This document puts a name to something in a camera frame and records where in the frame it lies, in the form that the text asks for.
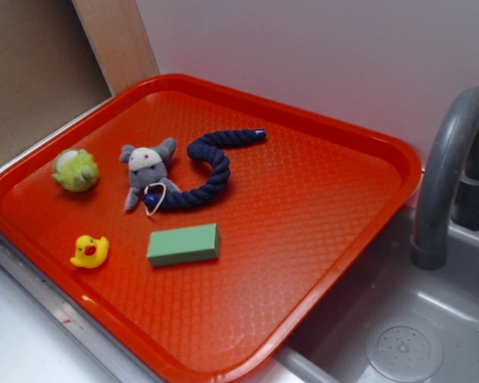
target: white wall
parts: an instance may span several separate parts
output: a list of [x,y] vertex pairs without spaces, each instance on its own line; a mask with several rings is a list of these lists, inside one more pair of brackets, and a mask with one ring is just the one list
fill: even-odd
[[397,136],[426,160],[479,85],[479,0],[137,0],[161,73]]

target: green ball toy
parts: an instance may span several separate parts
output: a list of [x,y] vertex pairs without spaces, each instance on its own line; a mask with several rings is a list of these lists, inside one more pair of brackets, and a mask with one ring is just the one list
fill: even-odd
[[85,192],[97,183],[99,170],[86,150],[68,149],[55,160],[52,178],[70,192]]

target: tray rim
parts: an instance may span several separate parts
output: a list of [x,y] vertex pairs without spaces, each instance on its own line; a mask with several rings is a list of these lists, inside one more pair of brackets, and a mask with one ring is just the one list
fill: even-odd
[[[123,326],[123,322],[118,321],[117,318],[106,318],[105,323],[103,323],[102,304],[96,305],[93,303],[92,297],[89,301],[77,301],[85,311],[91,314],[98,322],[105,325],[114,336],[122,334],[122,337],[124,337],[124,334],[127,333],[129,338],[128,347],[161,376],[188,382],[232,381],[261,365],[263,361],[276,351],[283,340],[285,340],[298,323],[305,318],[312,307],[315,306],[319,299],[333,286],[335,281],[340,278],[349,265],[361,254],[362,250],[372,241],[375,235],[389,222],[417,187],[421,179],[421,163],[415,151],[408,144],[395,137],[194,77],[181,74],[169,74],[146,79],[126,89],[116,97],[105,102],[89,115],[84,116],[75,124],[69,126],[63,132],[60,132],[53,139],[33,150],[29,155],[23,157],[16,164],[13,164],[0,174],[0,188],[12,188],[17,182],[23,180],[29,174],[45,165],[47,158],[55,158],[61,151],[61,147],[66,147],[66,144],[62,144],[66,139],[70,138],[72,142],[78,142],[83,139],[89,131],[81,129],[80,127],[88,124],[90,120],[93,120],[94,126],[97,126],[94,129],[96,130],[107,120],[113,118],[117,110],[125,110],[150,94],[168,90],[179,91],[190,96],[203,98],[207,101],[238,111],[244,112],[245,109],[249,109],[248,114],[252,116],[257,116],[264,120],[269,120],[271,123],[281,124],[282,126],[290,126],[302,133],[317,136],[321,139],[329,140],[330,142],[380,158],[392,164],[394,168],[399,171],[401,177],[401,187],[398,191],[393,194],[386,206],[379,211],[373,220],[364,228],[361,235],[338,257],[329,271],[307,292],[303,300],[293,308],[284,321],[275,328],[266,341],[246,361],[232,366],[227,370],[211,373],[190,371],[175,358],[171,357],[160,346],[159,350],[154,350],[156,357],[153,357],[153,352],[142,352],[142,350],[146,348],[152,349],[152,343],[154,342],[146,344],[143,339],[144,336],[139,334],[139,330],[135,331],[134,328],[125,329],[127,326]],[[327,126],[326,134],[324,134],[325,132],[323,131],[324,124]],[[365,140],[352,140],[352,138],[359,136]],[[0,193],[0,202],[3,196],[4,195]],[[21,230],[11,226],[6,217],[2,217],[1,215],[0,232],[11,240],[17,248],[21,249],[21,251],[42,251],[42,249],[36,247],[36,243],[33,239],[23,238],[21,236]],[[36,266],[47,275],[60,272],[56,265],[36,264]],[[82,286],[77,285],[70,279],[64,281],[63,284],[67,285],[67,283],[75,285],[71,287],[71,291],[74,294],[85,296],[85,289],[83,289]]]

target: gray sink basin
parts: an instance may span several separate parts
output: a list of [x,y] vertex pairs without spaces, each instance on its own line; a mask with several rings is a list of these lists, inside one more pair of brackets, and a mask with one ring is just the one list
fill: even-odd
[[412,214],[398,213],[287,341],[326,372],[315,381],[479,382],[479,234],[452,224],[446,265],[420,270]]

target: dog toy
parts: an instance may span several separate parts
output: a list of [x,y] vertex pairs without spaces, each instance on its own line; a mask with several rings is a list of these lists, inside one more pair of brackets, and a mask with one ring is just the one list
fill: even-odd
[[74,257],[69,261],[76,267],[93,269],[100,266],[108,256],[109,241],[105,237],[94,239],[90,235],[78,237]]
[[163,184],[169,192],[179,191],[167,178],[167,166],[176,146],[176,140],[168,138],[154,148],[135,148],[132,145],[122,147],[120,161],[128,164],[130,184],[125,202],[126,211],[135,208],[141,193],[152,184]]
[[230,160],[219,148],[238,148],[266,139],[264,129],[225,130],[207,133],[193,141],[187,149],[188,157],[195,161],[207,162],[212,166],[212,174],[206,184],[191,191],[170,191],[165,195],[145,193],[147,208],[165,210],[191,209],[213,201],[227,186],[231,175]]
[[68,149],[55,160],[52,178],[70,192],[89,190],[99,179],[94,158],[86,150]]

